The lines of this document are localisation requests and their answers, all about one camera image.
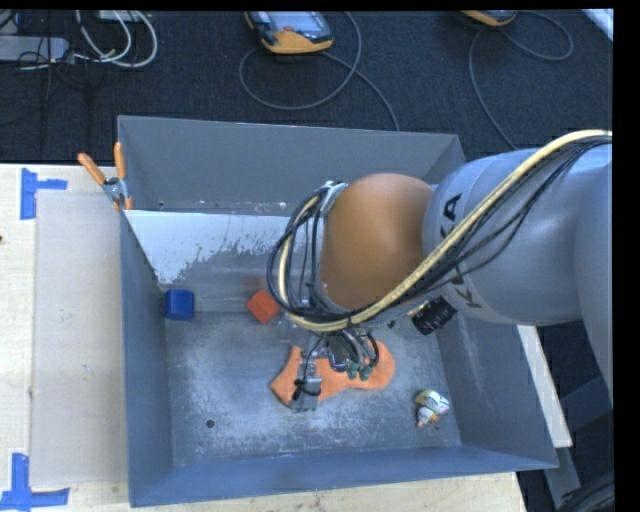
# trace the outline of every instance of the orange cube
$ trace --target orange cube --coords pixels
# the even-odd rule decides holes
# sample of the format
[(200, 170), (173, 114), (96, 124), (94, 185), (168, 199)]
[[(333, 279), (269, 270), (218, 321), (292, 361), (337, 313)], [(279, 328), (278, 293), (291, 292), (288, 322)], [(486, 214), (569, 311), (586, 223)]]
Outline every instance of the orange cube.
[(282, 308), (266, 290), (258, 290), (247, 301), (247, 309), (251, 311), (260, 323), (266, 324), (271, 321)]

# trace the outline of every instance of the blue block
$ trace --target blue block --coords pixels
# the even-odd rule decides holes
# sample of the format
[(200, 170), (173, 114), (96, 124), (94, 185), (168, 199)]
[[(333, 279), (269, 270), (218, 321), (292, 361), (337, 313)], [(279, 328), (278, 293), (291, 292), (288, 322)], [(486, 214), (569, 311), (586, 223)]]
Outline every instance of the blue block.
[(164, 316), (170, 320), (191, 320), (194, 302), (189, 290), (169, 290), (164, 295)]

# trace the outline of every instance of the white wires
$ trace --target white wires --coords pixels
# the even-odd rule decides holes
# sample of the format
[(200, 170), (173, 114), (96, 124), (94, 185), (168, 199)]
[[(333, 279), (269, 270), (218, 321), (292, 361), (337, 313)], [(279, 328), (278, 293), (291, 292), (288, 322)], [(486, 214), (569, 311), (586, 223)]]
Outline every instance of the white wires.
[(118, 54), (116, 54), (115, 49), (110, 50), (106, 53), (103, 52), (95, 44), (95, 42), (89, 35), (89, 32), (87, 31), (86, 27), (82, 24), (82, 16), (80, 14), (80, 9), (76, 9), (75, 18), (76, 18), (76, 21), (78, 22), (78, 25), (80, 25), (80, 32), (82, 33), (82, 36), (87, 41), (91, 49), (96, 53), (97, 57), (91, 57), (91, 56), (83, 55), (79, 53), (74, 54), (74, 56), (78, 59), (88, 60), (90, 62), (109, 63), (109, 64), (114, 64), (116, 66), (129, 68), (129, 69), (137, 69), (137, 68), (146, 66), (147, 64), (150, 64), (155, 59), (156, 54), (158, 53), (158, 36), (156, 35), (156, 31), (153, 28), (153, 25), (151, 24), (147, 16), (145, 16), (141, 11), (131, 11), (131, 17), (133, 17), (133, 15), (135, 14), (140, 20), (142, 20), (142, 22), (146, 25), (147, 29), (149, 30), (149, 35), (151, 36), (151, 40), (152, 40), (151, 53), (146, 59), (140, 62), (135, 62), (135, 60), (132, 62), (125, 62), (123, 61), (123, 59), (128, 55), (132, 46), (131, 31), (129, 30), (129, 27), (127, 27), (127, 24), (124, 22), (124, 20), (122, 19), (122, 16), (120, 16), (118, 11), (114, 10), (113, 14), (118, 20), (118, 23), (122, 27), (122, 30), (124, 31), (127, 37), (127, 44), (124, 50), (122, 50)]

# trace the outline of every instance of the small figurine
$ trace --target small figurine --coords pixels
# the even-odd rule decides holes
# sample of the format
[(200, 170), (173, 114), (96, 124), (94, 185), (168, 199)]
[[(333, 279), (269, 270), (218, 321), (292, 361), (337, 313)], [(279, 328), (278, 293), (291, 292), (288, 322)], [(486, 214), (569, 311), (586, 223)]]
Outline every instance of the small figurine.
[(418, 422), (416, 423), (416, 426), (420, 428), (429, 423), (435, 424), (438, 428), (440, 416), (449, 412), (449, 400), (432, 389), (422, 391), (413, 401), (421, 406), (418, 409)]

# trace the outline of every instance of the gray bin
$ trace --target gray bin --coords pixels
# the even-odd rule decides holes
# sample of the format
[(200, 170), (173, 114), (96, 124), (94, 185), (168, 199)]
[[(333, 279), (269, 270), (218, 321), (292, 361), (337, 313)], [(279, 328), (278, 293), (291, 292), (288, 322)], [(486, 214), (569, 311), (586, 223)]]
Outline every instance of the gray bin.
[[(426, 337), (408, 319), (380, 328), (390, 384), (315, 411), (268, 386), (307, 336), (245, 307), (266, 287), (278, 226), (328, 179), (438, 183), (464, 163), (457, 136), (123, 116), (118, 139), (136, 205), (120, 222), (132, 506), (558, 465), (515, 326), (456, 315)], [(164, 317), (172, 288), (194, 292), (192, 320)], [(452, 406), (437, 429), (416, 427), (427, 388)]]

